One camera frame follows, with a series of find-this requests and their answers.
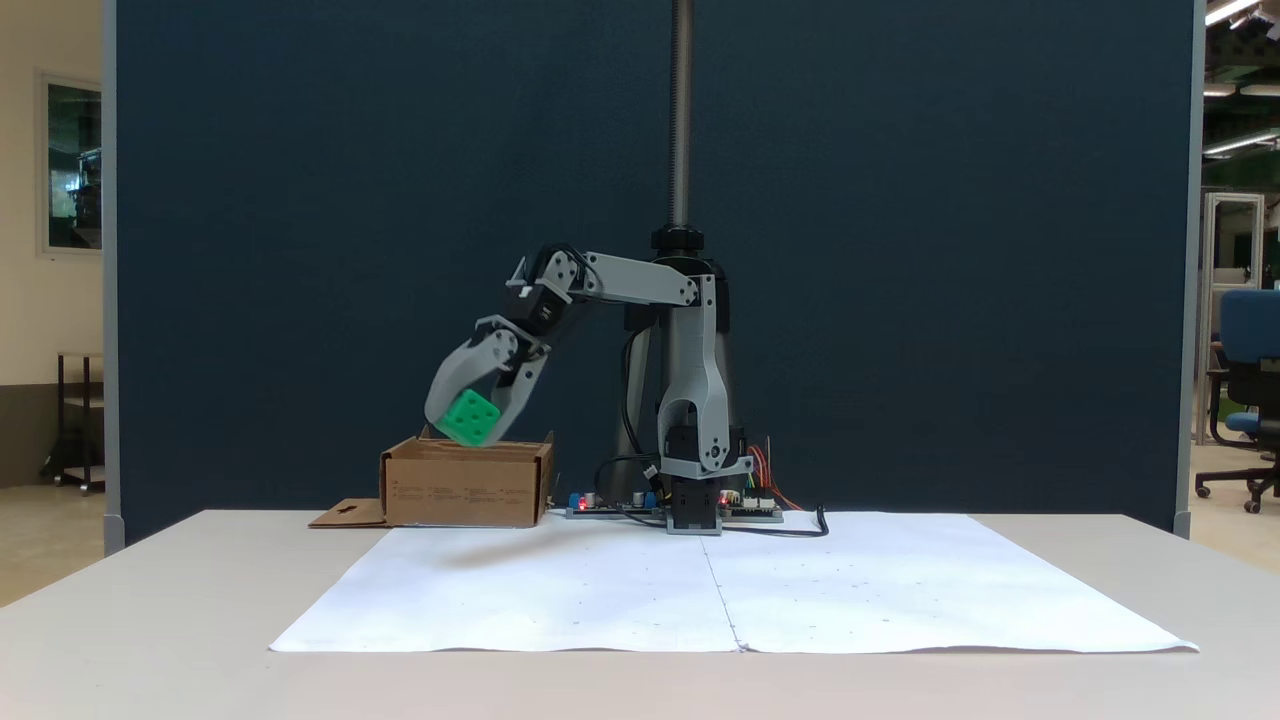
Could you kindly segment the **grey wide gripper jaw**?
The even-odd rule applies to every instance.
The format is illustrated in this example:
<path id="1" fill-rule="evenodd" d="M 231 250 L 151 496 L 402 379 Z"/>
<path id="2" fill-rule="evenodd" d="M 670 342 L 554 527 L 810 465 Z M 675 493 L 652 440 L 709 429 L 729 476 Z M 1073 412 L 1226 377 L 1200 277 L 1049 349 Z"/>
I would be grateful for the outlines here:
<path id="1" fill-rule="evenodd" d="M 515 354 L 515 334 L 506 328 L 481 325 L 454 348 L 436 369 L 424 405 L 426 420 L 448 436 L 445 424 L 454 402 L 481 379 L 495 375 Z"/>

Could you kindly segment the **grey narrow gripper jaw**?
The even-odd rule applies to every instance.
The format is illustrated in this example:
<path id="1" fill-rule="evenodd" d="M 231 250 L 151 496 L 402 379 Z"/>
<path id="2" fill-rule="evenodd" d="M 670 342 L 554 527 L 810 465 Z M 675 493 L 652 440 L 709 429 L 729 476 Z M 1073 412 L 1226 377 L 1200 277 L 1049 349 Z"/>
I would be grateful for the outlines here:
<path id="1" fill-rule="evenodd" d="M 512 361 L 509 369 L 497 375 L 488 397 L 497 410 L 497 419 L 486 433 L 484 445 L 497 445 L 507 436 L 529 404 L 547 359 L 548 352 L 539 352 L 521 363 Z"/>

